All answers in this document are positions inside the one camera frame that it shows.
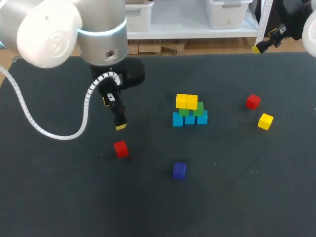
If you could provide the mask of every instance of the cube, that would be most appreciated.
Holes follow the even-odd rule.
[[[194,116],[203,116],[203,114],[204,114],[203,102],[198,102],[197,103],[197,110],[193,110],[193,115]]]
[[[190,110],[187,109],[179,109],[179,115],[180,116],[189,116]]]
[[[195,123],[196,123],[196,117],[193,116],[193,112],[190,111],[189,112],[189,116],[185,116],[184,117],[184,124],[186,124],[186,125],[189,125],[189,124],[194,125]]]
[[[246,107],[255,110],[260,104],[261,98],[257,95],[251,94],[246,101]]]
[[[273,121],[273,117],[267,114],[263,114],[259,120],[258,127],[268,130]]]
[[[186,94],[177,94],[176,98],[176,108],[177,109],[186,109],[187,108],[187,98]]]
[[[172,114],[172,126],[174,127],[182,127],[183,126],[183,117],[179,115],[179,113],[174,112]]]
[[[187,97],[187,109],[196,110],[198,108],[198,96],[197,95],[188,95]]]
[[[187,171],[187,164],[175,162],[172,169],[172,178],[183,180]]]
[[[208,121],[207,110],[204,110],[203,115],[197,117],[197,124],[198,125],[207,125],[207,121]]]
[[[117,153],[118,158],[124,158],[128,156],[127,145],[124,141],[114,143],[114,148]]]

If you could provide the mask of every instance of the red cube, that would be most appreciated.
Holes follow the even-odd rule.
[[[114,143],[114,148],[117,153],[118,158],[124,158],[128,156],[127,145],[124,141]]]
[[[247,99],[246,107],[251,110],[254,110],[259,106],[260,101],[261,101],[261,98],[259,96],[251,94]]]

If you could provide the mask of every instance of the yellow cube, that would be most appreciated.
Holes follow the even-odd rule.
[[[187,97],[186,94],[177,94],[176,98],[176,108],[177,109],[186,109],[187,108]]]
[[[259,120],[258,127],[268,130],[273,121],[273,117],[267,114],[263,114]]]
[[[197,108],[198,108],[198,96],[197,95],[188,95],[187,109],[188,110],[197,110]]]

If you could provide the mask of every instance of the green cube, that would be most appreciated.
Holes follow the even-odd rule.
[[[203,102],[197,103],[197,110],[193,110],[193,116],[203,116],[204,114],[204,105]]]
[[[179,109],[179,116],[189,116],[189,110],[187,109]]]

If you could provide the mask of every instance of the white cable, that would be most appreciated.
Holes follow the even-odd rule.
[[[77,137],[79,137],[83,131],[85,130],[85,127],[87,126],[87,122],[88,122],[88,113],[89,113],[89,102],[90,102],[90,97],[91,97],[91,94],[93,93],[94,89],[96,88],[96,86],[101,82],[103,81],[104,79],[106,78],[114,78],[115,82],[117,84],[120,84],[120,78],[119,76],[114,73],[114,72],[107,72],[107,73],[104,73],[103,75],[99,76],[92,84],[91,86],[89,87],[86,95],[85,95],[85,99],[84,99],[84,105],[83,105],[83,118],[82,118],[82,124],[81,124],[81,127],[80,129],[78,130],[78,132],[76,132],[75,134],[73,135],[70,135],[70,136],[59,136],[59,135],[55,135],[55,134],[52,134],[50,132],[47,132],[45,131],[44,129],[42,129],[35,121],[34,119],[32,118],[26,104],[25,104],[25,101],[23,99],[23,96],[22,96],[22,93],[21,93],[21,90],[18,86],[18,84],[16,83],[15,79],[13,78],[13,76],[9,73],[9,71],[7,69],[5,69],[4,67],[0,66],[0,72],[4,74],[4,76],[6,78],[8,78],[8,80],[10,81],[11,85],[13,86],[13,89],[16,93],[16,95],[18,96],[18,99],[19,99],[19,102],[20,102],[20,105],[22,107],[22,110],[27,118],[27,120],[30,122],[30,124],[38,131],[40,132],[41,134],[47,136],[47,137],[50,137],[50,138],[53,138],[53,139],[56,139],[56,140],[63,140],[63,141],[67,141],[67,140],[73,140]]]

